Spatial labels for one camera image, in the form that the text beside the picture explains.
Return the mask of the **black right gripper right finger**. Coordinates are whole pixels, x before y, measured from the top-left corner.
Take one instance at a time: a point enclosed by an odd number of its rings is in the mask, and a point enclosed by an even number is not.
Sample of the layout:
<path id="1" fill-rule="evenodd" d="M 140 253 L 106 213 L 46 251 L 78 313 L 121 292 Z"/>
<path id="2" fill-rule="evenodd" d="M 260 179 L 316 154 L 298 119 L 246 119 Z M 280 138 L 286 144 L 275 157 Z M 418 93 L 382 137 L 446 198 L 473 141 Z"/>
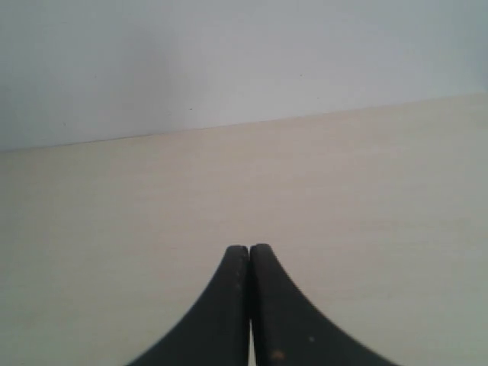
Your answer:
<path id="1" fill-rule="evenodd" d="M 268 244 L 250 249 L 252 337 L 257 365 L 392 365 L 326 318 Z"/>

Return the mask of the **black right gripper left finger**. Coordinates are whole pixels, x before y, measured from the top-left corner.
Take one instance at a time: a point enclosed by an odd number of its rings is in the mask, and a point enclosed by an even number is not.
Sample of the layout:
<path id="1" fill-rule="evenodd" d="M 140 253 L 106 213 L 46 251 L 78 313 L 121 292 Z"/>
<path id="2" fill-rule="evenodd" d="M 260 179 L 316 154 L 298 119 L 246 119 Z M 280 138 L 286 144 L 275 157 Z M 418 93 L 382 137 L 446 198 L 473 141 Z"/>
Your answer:
<path id="1" fill-rule="evenodd" d="M 247 365 L 249 250 L 226 248 L 213 277 L 182 319 L 132 365 Z"/>

